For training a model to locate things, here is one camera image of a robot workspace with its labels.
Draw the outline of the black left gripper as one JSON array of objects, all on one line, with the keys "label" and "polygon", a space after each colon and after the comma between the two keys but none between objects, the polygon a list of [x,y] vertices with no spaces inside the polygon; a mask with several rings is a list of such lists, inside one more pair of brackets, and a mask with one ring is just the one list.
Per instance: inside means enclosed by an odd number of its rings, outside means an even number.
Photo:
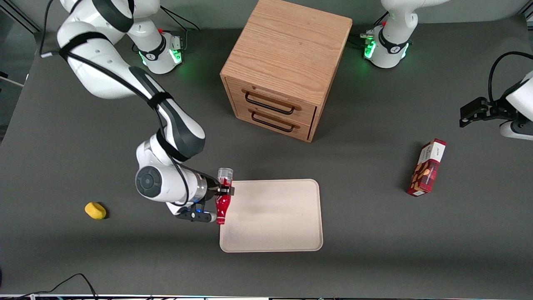
[{"label": "black left gripper", "polygon": [[505,120],[516,121],[518,111],[508,102],[506,97],[498,100],[489,100],[486,97],[478,97],[459,110],[459,127],[464,128],[472,122]]}]

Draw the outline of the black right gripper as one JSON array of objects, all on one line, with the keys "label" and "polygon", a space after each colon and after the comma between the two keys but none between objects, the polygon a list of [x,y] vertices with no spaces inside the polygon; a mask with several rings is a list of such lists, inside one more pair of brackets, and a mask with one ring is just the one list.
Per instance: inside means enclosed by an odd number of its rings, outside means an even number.
[{"label": "black right gripper", "polygon": [[204,204],[216,196],[233,196],[235,188],[232,186],[221,186],[219,180],[216,178],[204,178],[206,182],[206,192],[204,196]]}]

